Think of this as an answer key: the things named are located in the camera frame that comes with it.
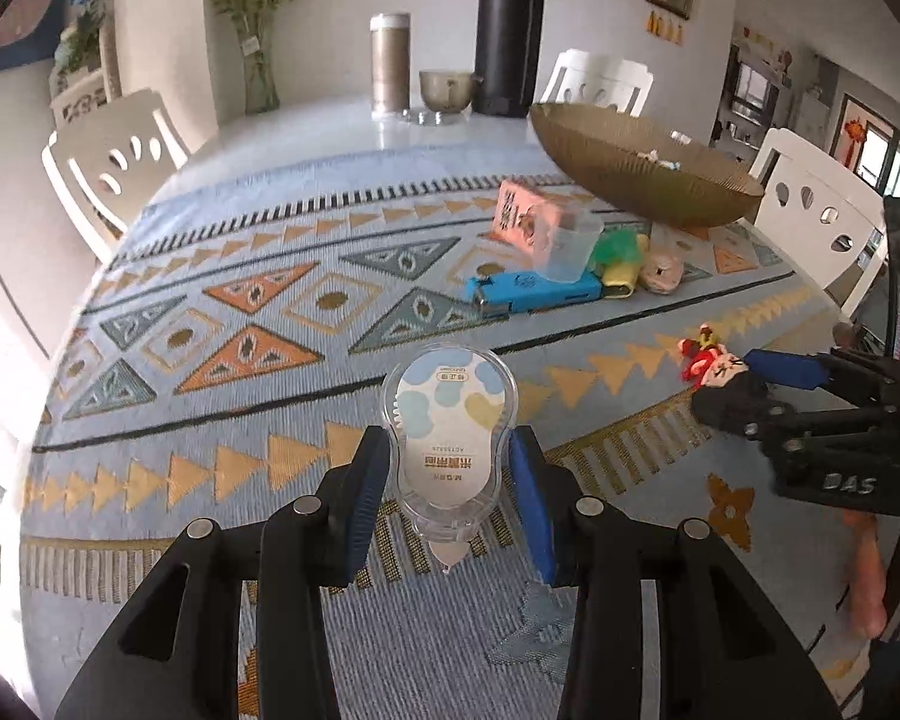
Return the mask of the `person's right hand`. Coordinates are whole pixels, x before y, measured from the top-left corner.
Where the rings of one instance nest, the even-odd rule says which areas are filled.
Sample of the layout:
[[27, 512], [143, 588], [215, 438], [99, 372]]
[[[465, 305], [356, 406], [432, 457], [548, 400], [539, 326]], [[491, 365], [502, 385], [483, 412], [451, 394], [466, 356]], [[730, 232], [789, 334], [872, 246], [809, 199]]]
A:
[[875, 640], [888, 622], [884, 607], [886, 569], [878, 543], [878, 520], [857, 511], [843, 511], [842, 518], [854, 538], [854, 555], [848, 569], [850, 621], [857, 634]]

